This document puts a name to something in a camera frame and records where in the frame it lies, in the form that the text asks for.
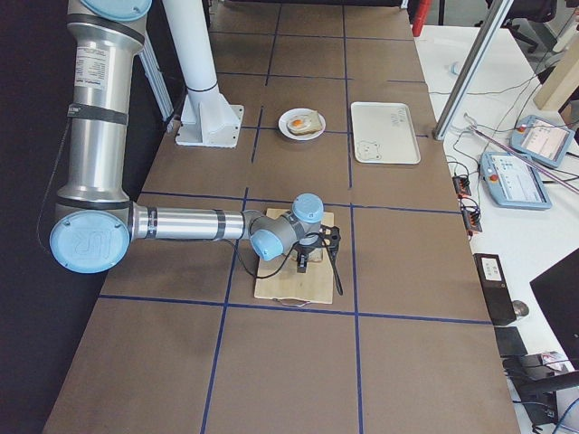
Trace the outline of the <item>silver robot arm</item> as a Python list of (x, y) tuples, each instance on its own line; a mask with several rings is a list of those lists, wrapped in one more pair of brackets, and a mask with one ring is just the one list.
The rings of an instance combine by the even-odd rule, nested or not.
[(146, 41), (148, 1), (72, 1), (77, 43), (67, 184), (57, 193), (50, 235), (66, 269), (98, 273), (117, 265), (137, 239), (247, 240), (261, 259), (296, 252), (299, 265), (328, 244), (324, 205), (299, 195), (278, 218), (261, 212), (144, 207), (122, 187), (132, 65)]

